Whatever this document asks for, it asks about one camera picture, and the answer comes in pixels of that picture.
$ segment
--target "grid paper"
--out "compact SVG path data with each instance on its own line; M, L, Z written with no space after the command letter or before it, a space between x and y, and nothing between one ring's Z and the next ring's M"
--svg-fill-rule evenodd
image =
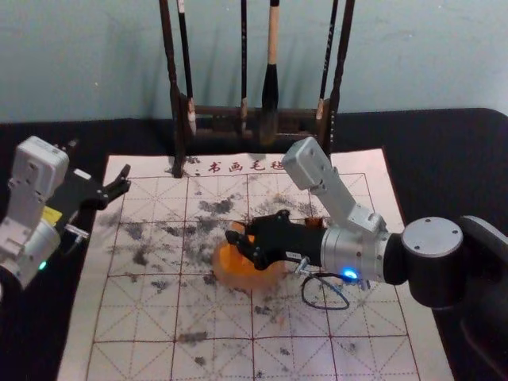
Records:
M191 157L173 179L167 158L110 157L106 181L129 163L132 186L96 218L59 379L452 379L432 314L406 286L345 286L349 309L323 311L302 302L294 264L264 294L216 281L210 257L232 221L328 217L281 159ZM357 202L403 229L381 150L332 161ZM319 283L306 295L342 303Z

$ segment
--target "orange object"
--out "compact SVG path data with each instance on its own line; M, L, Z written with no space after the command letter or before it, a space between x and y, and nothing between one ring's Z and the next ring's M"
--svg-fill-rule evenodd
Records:
M244 227L237 222L233 222L230 229L244 232ZM253 242L254 236L248 236L248 239ZM256 270L254 264L226 240L215 248L212 265L219 282L227 287L246 291L266 290L274 286L286 271L283 261L273 263L266 270Z

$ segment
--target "black tablecloth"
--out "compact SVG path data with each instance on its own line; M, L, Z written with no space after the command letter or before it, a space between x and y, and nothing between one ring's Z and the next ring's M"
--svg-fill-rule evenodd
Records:
M474 214L508 231L508 118L485 109L342 114L333 151L384 147L406 221L439 215ZM0 184L10 177L13 152L37 135L52 143L79 138L72 158L101 179L108 155L171 155L171 121L116 120L0 125ZM270 152L285 152L279 141ZM190 154L263 152L251 142L200 139ZM0 215L8 192L0 187ZM79 226L90 228L93 214ZM55 379L85 250L54 260L20 300L4 311L0 336L0 379ZM468 347L458 312L435 314L448 361L457 379L497 379Z

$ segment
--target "yellow label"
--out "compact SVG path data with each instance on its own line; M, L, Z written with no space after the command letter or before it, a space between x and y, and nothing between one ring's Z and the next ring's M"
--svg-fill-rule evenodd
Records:
M51 209L50 207L45 206L42 211L42 218L51 226L55 226L60 217L62 217L62 213L58 210Z

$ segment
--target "blue led light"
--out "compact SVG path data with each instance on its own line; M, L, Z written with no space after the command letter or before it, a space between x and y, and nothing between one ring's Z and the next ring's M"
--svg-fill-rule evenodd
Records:
M351 278L351 279L358 279L358 274L356 274L352 269L350 268L345 268L344 271L343 271L343 274L344 276L347 276L348 278Z

